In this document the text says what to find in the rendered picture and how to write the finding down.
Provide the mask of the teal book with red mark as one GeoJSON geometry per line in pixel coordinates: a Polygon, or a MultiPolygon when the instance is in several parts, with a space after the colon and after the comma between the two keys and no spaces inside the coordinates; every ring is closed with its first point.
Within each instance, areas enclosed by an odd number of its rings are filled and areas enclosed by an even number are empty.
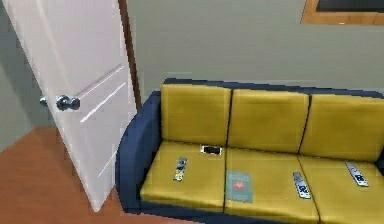
{"type": "Polygon", "coordinates": [[[252,203],[253,190],[250,175],[244,172],[227,171],[225,197],[231,201],[252,203]]]}

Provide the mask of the grey remote control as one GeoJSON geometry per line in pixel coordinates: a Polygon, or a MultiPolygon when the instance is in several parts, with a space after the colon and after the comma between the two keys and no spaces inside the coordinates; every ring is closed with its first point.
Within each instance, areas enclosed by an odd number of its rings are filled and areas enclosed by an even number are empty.
{"type": "Polygon", "coordinates": [[[346,162],[346,167],[358,186],[368,187],[368,182],[366,181],[365,177],[351,162],[346,162]]]}
{"type": "Polygon", "coordinates": [[[299,197],[302,199],[310,199],[311,195],[310,195],[309,189],[301,173],[298,171],[295,171],[293,173],[293,179],[294,179],[294,183],[295,183],[299,197]]]}

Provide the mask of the silver round door knob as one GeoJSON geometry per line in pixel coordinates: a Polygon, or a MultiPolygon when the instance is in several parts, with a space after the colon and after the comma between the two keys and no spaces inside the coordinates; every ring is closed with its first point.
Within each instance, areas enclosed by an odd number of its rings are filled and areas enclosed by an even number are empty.
{"type": "Polygon", "coordinates": [[[60,95],[55,100],[54,108],[59,111],[78,110],[80,108],[80,100],[76,97],[60,95]]]}

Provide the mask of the blue sofa with yellow cushions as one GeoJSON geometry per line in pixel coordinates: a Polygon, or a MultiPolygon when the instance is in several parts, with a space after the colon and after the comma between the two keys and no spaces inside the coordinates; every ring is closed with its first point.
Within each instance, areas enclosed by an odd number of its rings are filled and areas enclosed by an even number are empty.
{"type": "Polygon", "coordinates": [[[384,224],[384,94],[169,78],[128,125],[115,173],[128,213],[204,224],[384,224]],[[250,175],[252,203],[226,199],[227,171],[250,175]],[[310,199],[299,197],[295,171],[310,199]]]}

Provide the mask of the grey remote with yellow buttons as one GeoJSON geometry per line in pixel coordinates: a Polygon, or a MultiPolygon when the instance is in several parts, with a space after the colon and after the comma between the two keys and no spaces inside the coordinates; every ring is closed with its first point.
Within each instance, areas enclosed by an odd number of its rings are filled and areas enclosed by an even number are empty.
{"type": "Polygon", "coordinates": [[[181,182],[183,180],[186,165],[187,165],[187,159],[185,157],[180,157],[177,160],[177,165],[176,165],[175,174],[173,178],[174,181],[181,182]]]}

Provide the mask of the white-framed black phone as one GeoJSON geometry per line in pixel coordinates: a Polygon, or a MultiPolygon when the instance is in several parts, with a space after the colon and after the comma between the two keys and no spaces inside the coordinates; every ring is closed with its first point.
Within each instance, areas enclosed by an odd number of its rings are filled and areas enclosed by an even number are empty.
{"type": "Polygon", "coordinates": [[[222,148],[219,146],[202,145],[200,151],[206,154],[221,155],[222,148]]]}

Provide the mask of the wooden framed window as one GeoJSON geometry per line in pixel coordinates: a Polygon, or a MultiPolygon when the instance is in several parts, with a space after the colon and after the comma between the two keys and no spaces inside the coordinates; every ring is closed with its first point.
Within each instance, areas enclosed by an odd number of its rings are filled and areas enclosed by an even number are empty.
{"type": "Polygon", "coordinates": [[[384,13],[379,12],[318,12],[319,0],[306,0],[301,24],[374,25],[384,26],[384,13]]]}

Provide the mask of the white room door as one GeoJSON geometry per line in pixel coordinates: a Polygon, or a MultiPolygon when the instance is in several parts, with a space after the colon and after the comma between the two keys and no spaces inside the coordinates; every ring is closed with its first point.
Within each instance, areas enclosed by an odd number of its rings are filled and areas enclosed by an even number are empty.
{"type": "Polygon", "coordinates": [[[2,0],[93,210],[136,114],[118,0],[2,0]],[[78,110],[54,108],[60,95],[78,110]]]}

